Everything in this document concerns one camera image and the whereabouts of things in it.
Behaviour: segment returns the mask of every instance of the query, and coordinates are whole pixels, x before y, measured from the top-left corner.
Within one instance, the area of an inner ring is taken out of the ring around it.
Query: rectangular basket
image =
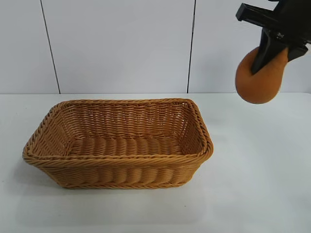
[[[45,116],[23,159],[66,188],[168,188],[212,153],[191,100],[70,100]]]

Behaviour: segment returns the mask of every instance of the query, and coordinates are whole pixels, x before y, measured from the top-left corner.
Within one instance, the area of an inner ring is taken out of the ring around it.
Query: woven basket rim
[[[41,134],[47,130],[45,127],[45,122],[50,118],[55,116],[63,108],[66,108],[75,103],[88,102],[88,104],[104,104],[106,106],[120,104],[125,105],[142,105],[146,106],[148,104],[168,104],[168,103],[187,103],[192,107],[192,113],[195,117],[195,127],[197,128],[201,142],[203,143],[203,148],[199,153],[196,154],[186,154],[186,155],[174,155],[174,154],[152,154],[152,155],[130,155],[130,156],[109,156],[109,155],[88,155],[88,156],[60,156],[60,155],[47,155],[47,156],[37,156],[32,153],[32,147],[35,146],[36,141],[40,138]],[[109,165],[110,163],[118,163],[121,165],[121,162],[132,162],[132,160],[143,159],[145,166],[147,165],[156,165],[157,162],[162,163],[162,160],[165,159],[168,164],[183,164],[183,163],[198,163],[207,160],[213,153],[213,143],[209,137],[206,126],[202,119],[202,116],[199,112],[197,105],[190,99],[183,98],[165,98],[165,99],[147,99],[147,100],[67,100],[56,104],[52,107],[49,113],[42,120],[39,127],[36,129],[32,137],[28,140],[27,144],[23,150],[23,159],[29,164],[35,164],[36,166],[87,166],[88,163],[94,164],[96,162],[99,166]]]

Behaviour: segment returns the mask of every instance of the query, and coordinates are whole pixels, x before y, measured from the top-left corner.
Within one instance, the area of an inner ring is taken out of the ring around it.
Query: white table
[[[66,190],[21,158],[60,101],[170,97],[198,104],[215,147],[185,186]],[[309,94],[0,95],[0,232],[309,233],[310,120]]]

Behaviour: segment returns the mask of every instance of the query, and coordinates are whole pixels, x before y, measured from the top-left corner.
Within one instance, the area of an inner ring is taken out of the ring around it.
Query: tile grout line
[[[190,70],[191,70],[191,59],[192,59],[192,45],[193,45],[193,33],[194,33],[194,22],[195,22],[195,8],[196,8],[196,0],[194,0],[194,6],[193,6],[193,20],[192,20],[192,31],[191,31],[191,43],[190,43],[190,58],[189,58],[189,68],[188,68],[187,93],[189,93]]]
[[[55,77],[56,77],[58,93],[61,94],[61,92],[60,92],[60,87],[59,87],[59,81],[58,81],[58,77],[57,77],[57,72],[56,72],[56,67],[55,67],[55,62],[54,62],[54,56],[53,56],[52,47],[51,47],[51,41],[50,41],[49,32],[48,32],[48,26],[47,26],[47,22],[46,22],[46,20],[45,20],[45,15],[44,15],[44,10],[43,10],[42,0],[40,0],[40,4],[41,4],[41,10],[42,10],[42,15],[43,15],[44,25],[45,25],[45,31],[46,31],[47,37],[48,37],[48,43],[49,43],[49,47],[50,47],[50,53],[51,53],[51,58],[52,58],[52,63],[53,63],[53,68],[54,68],[54,73],[55,73]]]

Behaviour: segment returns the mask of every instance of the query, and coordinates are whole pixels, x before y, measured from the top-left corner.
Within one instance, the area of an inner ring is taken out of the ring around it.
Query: white wall
[[[196,0],[189,91],[234,92],[261,28],[242,2]],[[42,0],[62,93],[185,93],[194,0]],[[58,93],[40,0],[0,2],[0,94]],[[311,54],[289,63],[283,92],[311,93]]]
[[[0,1],[0,29],[0,93],[58,93],[40,1]]]
[[[274,9],[268,0],[197,0],[189,92],[235,92],[234,76],[242,58],[257,47],[261,28],[238,22],[242,2]],[[310,92],[311,56],[288,64],[281,91]]]
[[[43,0],[62,93],[185,93],[194,0]]]

